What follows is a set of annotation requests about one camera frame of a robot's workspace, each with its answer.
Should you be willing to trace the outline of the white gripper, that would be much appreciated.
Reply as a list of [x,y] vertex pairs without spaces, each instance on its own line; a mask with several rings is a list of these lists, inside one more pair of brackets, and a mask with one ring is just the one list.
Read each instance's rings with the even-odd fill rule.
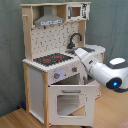
[[75,54],[79,57],[82,64],[85,66],[86,70],[91,73],[93,71],[99,70],[100,61],[94,57],[91,53],[83,50],[82,48],[78,48],[75,51]]

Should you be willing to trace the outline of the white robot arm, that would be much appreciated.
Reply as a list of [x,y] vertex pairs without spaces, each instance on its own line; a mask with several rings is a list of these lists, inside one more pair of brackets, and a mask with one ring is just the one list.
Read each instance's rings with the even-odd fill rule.
[[127,60],[115,58],[104,64],[82,48],[78,48],[75,54],[84,65],[86,72],[98,83],[118,93],[128,91]]

